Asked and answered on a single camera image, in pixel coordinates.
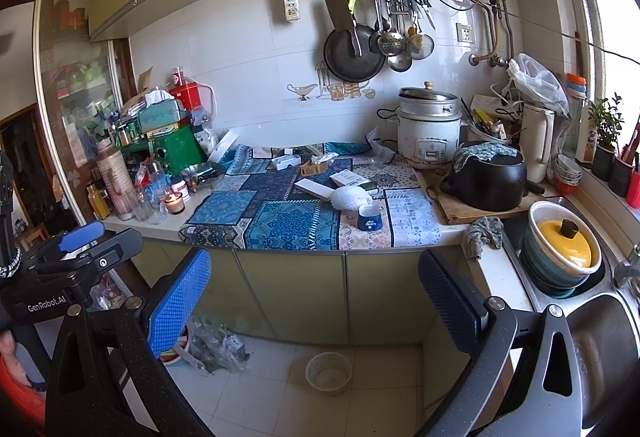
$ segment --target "yellow pot lid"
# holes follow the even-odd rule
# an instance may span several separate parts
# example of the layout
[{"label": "yellow pot lid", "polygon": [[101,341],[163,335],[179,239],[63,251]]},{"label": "yellow pot lid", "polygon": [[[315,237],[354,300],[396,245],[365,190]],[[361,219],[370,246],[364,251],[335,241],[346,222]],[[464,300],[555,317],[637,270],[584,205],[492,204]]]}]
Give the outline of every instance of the yellow pot lid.
[{"label": "yellow pot lid", "polygon": [[560,255],[575,265],[591,266],[591,247],[578,226],[572,221],[544,221],[538,229],[545,240]]}]

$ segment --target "sink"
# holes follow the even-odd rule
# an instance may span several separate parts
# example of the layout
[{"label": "sink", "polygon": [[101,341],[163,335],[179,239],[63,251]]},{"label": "sink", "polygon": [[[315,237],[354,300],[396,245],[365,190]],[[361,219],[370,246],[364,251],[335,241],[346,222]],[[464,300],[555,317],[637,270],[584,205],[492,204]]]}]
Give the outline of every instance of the sink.
[{"label": "sink", "polygon": [[594,426],[622,391],[638,360],[636,336],[617,297],[592,298],[567,316],[578,358],[582,427]]},{"label": "sink", "polygon": [[622,391],[640,357],[640,312],[631,287],[617,289],[613,268],[617,260],[596,229],[564,197],[552,198],[577,214],[593,231],[602,250],[597,273],[569,298],[558,299],[542,292],[518,257],[528,215],[504,221],[504,249],[511,260],[535,311],[559,305],[567,318],[578,359],[582,390],[582,428],[590,429]]}]

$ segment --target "wooden cutting board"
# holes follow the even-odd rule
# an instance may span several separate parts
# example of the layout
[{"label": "wooden cutting board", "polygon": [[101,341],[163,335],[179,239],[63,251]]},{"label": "wooden cutting board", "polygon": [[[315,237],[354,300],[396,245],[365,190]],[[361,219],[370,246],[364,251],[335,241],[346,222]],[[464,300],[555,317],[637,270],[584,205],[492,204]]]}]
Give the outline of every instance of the wooden cutting board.
[{"label": "wooden cutting board", "polygon": [[513,208],[513,210],[500,212],[478,210],[465,204],[459,198],[440,191],[440,181],[448,172],[448,168],[446,170],[424,170],[422,172],[422,177],[427,186],[427,193],[440,205],[440,209],[442,209],[447,219],[447,224],[470,224],[481,216],[498,216],[501,219],[506,219],[523,211],[528,211],[534,202],[545,200],[549,197],[560,196],[560,192],[558,192],[550,182],[544,180],[540,182],[540,186],[545,189],[544,197],[529,192],[529,194],[523,198],[520,205],[517,208]]}]

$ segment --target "electrical outlet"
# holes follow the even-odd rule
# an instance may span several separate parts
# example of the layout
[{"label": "electrical outlet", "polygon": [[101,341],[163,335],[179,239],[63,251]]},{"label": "electrical outlet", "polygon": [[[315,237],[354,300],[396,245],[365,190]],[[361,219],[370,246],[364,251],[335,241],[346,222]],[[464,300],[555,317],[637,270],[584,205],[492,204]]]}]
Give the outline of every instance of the electrical outlet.
[{"label": "electrical outlet", "polygon": [[284,14],[288,22],[300,19],[300,3],[298,0],[284,0]]},{"label": "electrical outlet", "polygon": [[456,31],[458,32],[459,42],[467,42],[467,43],[474,42],[474,30],[471,28],[471,25],[456,23]]}]

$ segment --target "window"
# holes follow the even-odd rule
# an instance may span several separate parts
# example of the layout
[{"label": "window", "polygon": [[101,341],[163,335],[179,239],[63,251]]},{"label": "window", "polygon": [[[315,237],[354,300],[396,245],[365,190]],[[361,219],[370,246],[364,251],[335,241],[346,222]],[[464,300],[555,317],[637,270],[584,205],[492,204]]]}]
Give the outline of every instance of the window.
[{"label": "window", "polygon": [[[640,9],[635,0],[596,0],[602,29],[603,48],[640,60]],[[640,113],[640,65],[613,54],[604,54],[604,96],[622,96],[624,124],[620,149],[632,136]]]}]

